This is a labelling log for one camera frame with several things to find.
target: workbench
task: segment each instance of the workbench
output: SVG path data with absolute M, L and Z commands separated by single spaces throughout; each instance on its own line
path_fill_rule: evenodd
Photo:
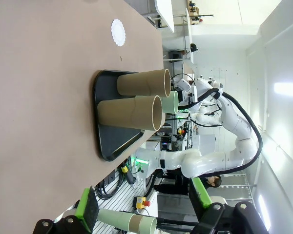
M 56 218 L 153 134 L 101 159 L 91 90 L 99 70 L 158 70 L 162 58 L 160 33 L 122 0 L 0 0 L 0 233 Z

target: screw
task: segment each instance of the screw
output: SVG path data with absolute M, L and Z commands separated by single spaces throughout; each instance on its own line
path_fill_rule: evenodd
M 216 204 L 216 205 L 214 205 L 214 207 L 213 207 L 215 210 L 219 210 L 220 208 L 221 208 L 221 206 L 220 205 L 218 205 L 218 204 Z

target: brown paper cup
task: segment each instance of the brown paper cup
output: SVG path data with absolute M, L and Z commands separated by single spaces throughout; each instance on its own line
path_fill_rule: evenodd
M 126 74 L 117 79 L 117 90 L 121 95 L 169 97 L 170 74 L 168 69 Z
M 158 131 L 162 113 L 159 96 L 107 100 L 98 104 L 99 123 L 115 127 Z

